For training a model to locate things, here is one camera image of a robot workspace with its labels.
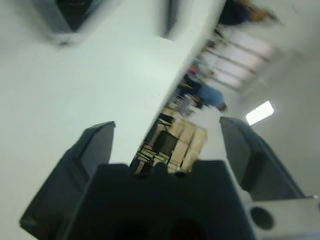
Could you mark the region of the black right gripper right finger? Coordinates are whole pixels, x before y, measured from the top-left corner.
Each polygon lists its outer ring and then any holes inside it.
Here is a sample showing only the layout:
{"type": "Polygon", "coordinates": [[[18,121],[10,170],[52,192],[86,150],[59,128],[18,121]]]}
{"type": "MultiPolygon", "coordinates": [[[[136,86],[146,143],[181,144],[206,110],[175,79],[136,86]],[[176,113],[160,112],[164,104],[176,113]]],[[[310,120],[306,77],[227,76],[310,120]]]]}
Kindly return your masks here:
{"type": "Polygon", "coordinates": [[[244,121],[219,120],[226,157],[240,187],[254,201],[304,199],[272,148],[244,121]]]}

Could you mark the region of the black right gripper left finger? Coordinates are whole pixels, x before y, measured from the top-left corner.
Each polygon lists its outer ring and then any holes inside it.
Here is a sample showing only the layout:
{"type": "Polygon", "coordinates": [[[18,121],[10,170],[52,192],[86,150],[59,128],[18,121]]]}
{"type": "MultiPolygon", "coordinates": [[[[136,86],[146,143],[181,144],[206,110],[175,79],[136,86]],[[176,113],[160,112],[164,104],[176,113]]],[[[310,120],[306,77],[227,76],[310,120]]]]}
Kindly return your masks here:
{"type": "Polygon", "coordinates": [[[32,236],[63,234],[96,168],[110,161],[115,127],[109,121],[84,130],[26,208],[22,229],[32,236]]]}

